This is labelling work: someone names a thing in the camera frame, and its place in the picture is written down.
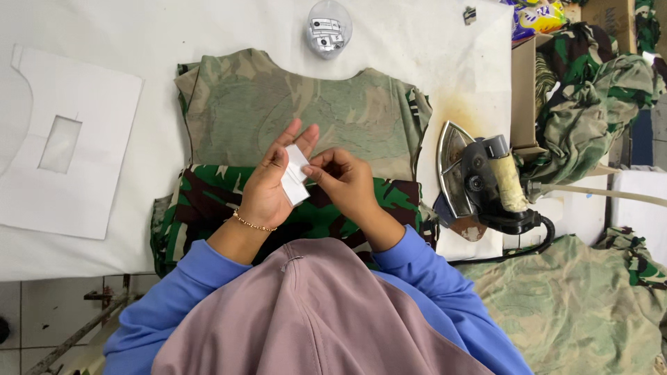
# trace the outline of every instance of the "white table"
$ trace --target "white table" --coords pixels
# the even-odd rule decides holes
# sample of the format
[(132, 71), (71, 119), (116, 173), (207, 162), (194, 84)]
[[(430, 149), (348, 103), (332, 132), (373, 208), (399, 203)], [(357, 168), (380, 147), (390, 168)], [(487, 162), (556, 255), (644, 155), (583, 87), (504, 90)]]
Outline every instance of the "white table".
[[(315, 1), (4, 1), (0, 173), (25, 137), (31, 106), (27, 83), (9, 66), (14, 43), (137, 75), (145, 85), (106, 239), (0, 226), (0, 281), (153, 269), (148, 242), (151, 205), (153, 199), (171, 193), (189, 155), (172, 82), (175, 66), (199, 61), (203, 54), (226, 55), (254, 47), (302, 75), (343, 79), (373, 67), (413, 83), (431, 95), (435, 109), (422, 159), (433, 159), (446, 119), (470, 127), (475, 135), (509, 136), (509, 7), (487, 0), (340, 2), (354, 22), (352, 41), (336, 60), (323, 61), (303, 40)], [(466, 5), (477, 7), (477, 21), (471, 26), (463, 22)], [(435, 165), (420, 163), (418, 179), (425, 184), (429, 204), (438, 188), (435, 178)], [(473, 247), (501, 246), (498, 234), (487, 233), (485, 239)], [(455, 247), (457, 239), (451, 241), (445, 235), (443, 248)]]

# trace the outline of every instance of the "clear plastic container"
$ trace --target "clear plastic container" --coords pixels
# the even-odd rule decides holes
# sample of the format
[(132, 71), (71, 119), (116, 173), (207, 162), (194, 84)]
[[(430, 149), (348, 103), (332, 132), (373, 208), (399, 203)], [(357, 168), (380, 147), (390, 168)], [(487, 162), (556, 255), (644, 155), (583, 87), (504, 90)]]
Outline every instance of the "clear plastic container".
[(323, 0), (310, 9), (305, 33), (313, 52), (323, 59), (333, 59), (352, 38), (352, 19), (343, 5)]

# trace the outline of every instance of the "gold bracelet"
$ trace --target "gold bracelet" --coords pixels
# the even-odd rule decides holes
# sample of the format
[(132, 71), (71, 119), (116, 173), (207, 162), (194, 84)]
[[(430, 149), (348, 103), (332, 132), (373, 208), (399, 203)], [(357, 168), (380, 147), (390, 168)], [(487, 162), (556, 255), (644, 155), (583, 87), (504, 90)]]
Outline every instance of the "gold bracelet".
[(250, 224), (249, 222), (247, 222), (247, 221), (245, 221), (245, 220), (243, 220), (239, 217), (238, 211), (239, 211), (238, 208), (236, 210), (234, 210), (234, 217), (237, 218), (241, 223), (243, 223), (243, 224), (245, 224), (245, 225), (247, 225), (251, 228), (263, 230), (263, 231), (266, 231), (266, 232), (274, 232), (276, 229), (278, 229), (278, 228), (269, 229), (267, 227), (258, 227), (254, 224)]

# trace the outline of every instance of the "black cable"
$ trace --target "black cable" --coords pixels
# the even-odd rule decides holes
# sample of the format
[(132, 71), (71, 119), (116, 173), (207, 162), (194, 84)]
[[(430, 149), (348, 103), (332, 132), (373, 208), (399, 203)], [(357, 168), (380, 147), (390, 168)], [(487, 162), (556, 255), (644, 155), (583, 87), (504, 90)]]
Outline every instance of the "black cable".
[(459, 266), (461, 264), (481, 264), (481, 263), (491, 263), (491, 262), (504, 262), (508, 259), (512, 258), (518, 258), (520, 256), (526, 256), (530, 254), (541, 254), (546, 250), (549, 246), (551, 246), (551, 243), (554, 241), (554, 235), (556, 234), (556, 228), (554, 227), (554, 223), (549, 220), (545, 216), (540, 216), (540, 221), (546, 226), (546, 238), (544, 241), (536, 246), (535, 248), (532, 248), (530, 250), (526, 250), (525, 252), (520, 252), (520, 253), (515, 253), (515, 254), (510, 254), (510, 255), (505, 255), (505, 256), (497, 256), (495, 258), (487, 258), (487, 259), (471, 259), (471, 260), (455, 260), (453, 262), (449, 262), (451, 266)]

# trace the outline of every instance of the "plastic bag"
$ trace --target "plastic bag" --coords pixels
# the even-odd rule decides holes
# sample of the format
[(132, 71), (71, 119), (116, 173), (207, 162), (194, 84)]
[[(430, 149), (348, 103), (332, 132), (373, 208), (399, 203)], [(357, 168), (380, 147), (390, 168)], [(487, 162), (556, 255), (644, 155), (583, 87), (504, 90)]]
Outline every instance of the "plastic bag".
[(323, 59), (338, 56), (352, 38), (352, 19), (343, 5), (324, 0), (308, 15), (306, 37), (310, 49)]
[(560, 29), (567, 19), (565, 9), (560, 0), (539, 0), (534, 7), (527, 6), (525, 2), (507, 0), (514, 5), (514, 29), (512, 40), (531, 37), (537, 33), (550, 33)]

